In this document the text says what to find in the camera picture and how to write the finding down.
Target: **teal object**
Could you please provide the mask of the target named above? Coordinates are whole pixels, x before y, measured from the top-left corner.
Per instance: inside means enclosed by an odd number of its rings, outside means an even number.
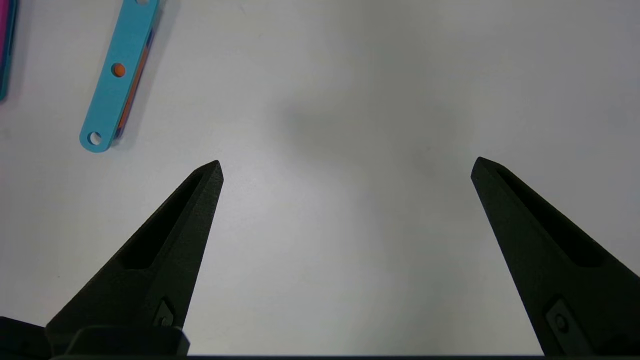
[[[9,89],[9,72],[11,70],[11,52],[13,45],[13,32],[15,29],[15,18],[18,12],[18,0],[9,2],[9,14],[6,20],[6,33],[4,37],[2,52],[0,59],[0,101],[4,100]]]
[[[122,1],[109,51],[80,131],[80,143],[89,151],[106,151],[116,136],[120,120],[123,116],[126,120],[126,104],[132,101],[140,79],[158,3],[159,0]]]

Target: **white table surface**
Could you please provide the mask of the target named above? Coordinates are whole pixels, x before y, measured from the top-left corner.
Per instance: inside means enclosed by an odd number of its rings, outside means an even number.
[[[120,1],[23,0],[0,314],[44,325],[197,166],[192,354],[538,354],[469,174],[640,270],[640,2],[169,0],[122,141],[78,133]]]

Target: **light blue bar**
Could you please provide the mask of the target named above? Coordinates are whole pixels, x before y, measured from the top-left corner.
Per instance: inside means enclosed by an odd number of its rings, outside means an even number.
[[[92,152],[102,152],[111,146],[133,84],[147,37],[154,25],[158,0],[123,0],[116,28],[113,30],[109,51],[95,87],[93,99],[86,113],[80,143]],[[125,74],[116,77],[111,68],[121,63]],[[100,134],[100,144],[94,145],[89,137]]]

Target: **bolt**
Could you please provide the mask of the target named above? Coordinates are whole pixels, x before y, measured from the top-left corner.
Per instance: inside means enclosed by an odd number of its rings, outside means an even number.
[[[569,323],[566,318],[560,314],[556,315],[556,327],[560,332],[567,333],[569,331]]]

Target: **pink object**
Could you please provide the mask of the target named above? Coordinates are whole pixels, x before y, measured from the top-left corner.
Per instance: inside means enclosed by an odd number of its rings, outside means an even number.
[[[6,41],[7,19],[9,18],[9,2],[0,0],[0,68],[3,66],[4,42]]]

